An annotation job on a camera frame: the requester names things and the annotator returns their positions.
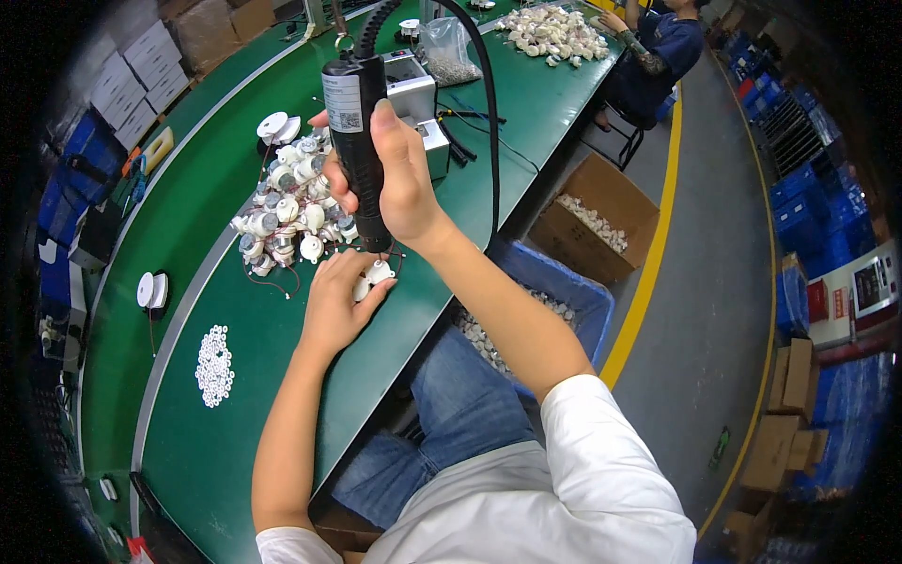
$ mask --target green workbench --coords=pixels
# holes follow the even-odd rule
[[[480,23],[506,14],[515,5],[506,4],[483,14]],[[584,5],[580,9],[587,16],[594,12]],[[386,31],[402,19],[416,17],[418,10],[418,3],[405,3],[386,23]],[[349,22],[352,32],[362,20]],[[581,69],[565,63],[551,69],[544,58],[516,53],[497,33],[488,32],[484,39],[499,112],[508,118],[501,137],[541,167],[616,61],[620,48],[610,41],[612,54],[606,60],[586,62]],[[274,61],[235,92],[170,158],[134,214],[96,302],[79,410],[86,473],[112,476],[124,492],[128,467],[141,468],[172,519],[214,562],[257,558],[250,514],[254,452],[301,331],[313,273],[309,263],[299,265],[301,291],[285,301],[274,288],[247,281],[234,237],[223,229],[256,182],[260,166],[256,125],[276,110],[306,119],[321,109],[311,97],[321,97],[319,70],[335,56],[334,40],[333,32],[326,33]],[[266,61],[266,50],[277,46],[272,41],[258,45],[254,56]],[[382,34],[378,49],[394,49],[390,33]],[[240,51],[233,59],[240,55],[251,56]],[[476,61],[472,47],[471,58]],[[213,73],[198,90],[214,79],[227,83]],[[204,104],[198,90],[177,107],[196,116],[193,123],[185,119],[172,124],[177,141],[200,121],[198,108]],[[482,81],[449,90],[470,105],[485,108]],[[445,90],[439,99],[457,107]],[[173,112],[170,120],[177,115]],[[488,136],[456,118],[447,123],[480,158],[465,169],[451,164],[447,178],[436,183],[438,201],[485,248],[492,210]],[[536,172],[502,147],[501,174],[503,222]],[[153,328],[157,346],[162,347],[154,361],[147,318],[134,306],[133,294],[141,274],[157,268],[170,274],[173,299],[166,318]],[[273,271],[266,280],[289,291],[295,287],[288,271]],[[399,284],[367,330],[336,360],[327,378],[319,418],[316,487],[450,297],[436,273],[408,253]],[[230,397],[211,410],[201,401],[194,367],[200,339],[214,324],[229,327],[235,382]],[[139,416],[142,403],[144,413]],[[132,452],[133,440],[143,448]],[[95,508],[105,520],[124,532],[133,531],[124,525],[128,523],[124,504],[110,510],[98,508],[105,501],[102,497],[92,495],[92,499],[100,499]]]

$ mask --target electric screwdriver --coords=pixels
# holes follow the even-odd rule
[[[379,210],[384,174],[370,136],[376,102],[388,96],[382,57],[342,51],[323,67],[322,78],[332,145],[348,187],[360,202],[354,214],[357,232],[368,252],[385,252],[391,235]]]
[[[492,166],[492,232],[498,232],[501,207],[501,180],[498,165],[498,108],[492,65],[485,43],[474,20],[456,0],[435,0],[451,12],[466,29],[483,68],[485,98],[489,116],[489,151]],[[376,102],[387,97],[385,68],[375,54],[376,36],[401,0],[381,0],[366,16],[354,51],[342,51],[338,59],[323,67],[323,98],[329,116],[332,146],[347,178],[348,187],[357,196],[357,232],[370,253],[382,253],[391,247],[391,234],[382,221],[379,197],[384,173],[382,162],[370,136],[370,116]]]

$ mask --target worker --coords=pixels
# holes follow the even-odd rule
[[[704,33],[698,11],[711,0],[664,0],[673,13],[646,13],[640,18],[639,0],[627,0],[626,21],[603,10],[599,20],[626,45],[622,60],[601,87],[603,102],[595,123],[605,132],[611,124],[608,104],[655,123],[654,116],[674,85],[698,62]]]
[[[325,113],[310,123],[326,125]],[[387,99],[371,128],[385,173],[385,226],[429,262],[533,392],[547,446],[536,441],[511,383],[451,328],[411,386],[422,443],[378,433],[336,481],[341,504],[385,529],[364,563],[690,562],[693,524],[574,332],[438,205],[422,138]],[[324,173],[332,197],[355,211],[334,154]],[[342,562],[308,517],[317,412],[333,358],[398,283],[379,282],[354,304],[354,282],[375,258],[334,254],[310,284],[300,340],[253,466],[264,564]]]

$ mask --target sleeve tattoo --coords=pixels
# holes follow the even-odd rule
[[[627,49],[636,53],[636,59],[639,61],[639,65],[648,72],[648,74],[658,75],[667,70],[667,63],[658,55],[649,52],[649,50],[643,47],[642,43],[639,42],[632,31],[625,30],[618,33],[617,36],[621,41],[626,43]]]

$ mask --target yellow floor line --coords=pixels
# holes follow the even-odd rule
[[[645,312],[649,308],[651,293],[655,290],[655,282],[658,280],[658,271],[661,267],[661,259],[664,257],[664,245],[667,244],[667,232],[670,230],[670,216],[674,207],[674,196],[677,193],[677,168],[679,165],[679,140],[683,129],[683,86],[679,84],[679,99],[674,104],[673,120],[670,126],[670,148],[667,151],[667,173],[664,175],[664,192],[661,194],[661,217],[658,220],[658,228],[651,240],[649,255],[645,259],[645,266],[639,277],[639,285],[632,298],[630,309],[623,320],[620,333],[611,354],[604,361],[602,372],[598,375],[608,389],[613,390],[620,378],[621,371],[630,357],[632,346],[636,344],[636,337],[645,319]]]
[[[736,106],[739,108],[740,113],[742,113],[742,105],[740,104],[739,99],[736,97],[736,93],[733,92],[730,80],[727,78],[726,72],[723,71],[723,66],[721,65],[720,61],[716,60],[716,56],[714,64],[717,65],[717,68],[720,69],[721,74],[723,74],[723,80],[727,83],[727,87],[732,93],[733,100],[735,100]],[[711,526],[711,522],[714,520],[714,516],[717,515],[717,512],[721,508],[721,504],[723,504],[723,500],[730,492],[732,483],[736,480],[736,475],[739,474],[739,468],[740,466],[742,466],[742,460],[745,459],[745,453],[749,449],[751,437],[755,433],[755,428],[758,426],[758,414],[761,411],[761,404],[764,401],[764,391],[768,386],[768,375],[770,374],[770,355],[773,352],[774,327],[777,321],[777,250],[774,244],[773,219],[771,219],[770,217],[770,197],[768,195],[767,183],[764,181],[764,172],[761,170],[761,161],[758,158],[758,151],[755,149],[755,139],[751,136],[751,129],[749,129],[749,124],[745,121],[744,116],[742,118],[742,122],[745,124],[745,132],[749,136],[751,153],[755,155],[755,164],[758,165],[758,175],[761,178],[761,190],[764,191],[764,203],[767,207],[768,212],[768,235],[770,236],[770,330],[768,334],[768,353],[764,356],[764,370],[763,374],[761,375],[761,385],[758,388],[758,398],[755,400],[755,409],[751,414],[749,430],[747,430],[745,433],[745,439],[742,441],[742,446],[739,449],[739,456],[736,458],[736,463],[733,465],[733,468],[730,471],[730,476],[727,478],[726,484],[723,485],[721,494],[717,497],[717,501],[714,503],[714,507],[711,508],[711,512],[708,513],[708,517],[704,520],[702,526],[698,528],[699,539],[702,538],[702,535],[704,535],[704,533],[708,530],[708,527]]]

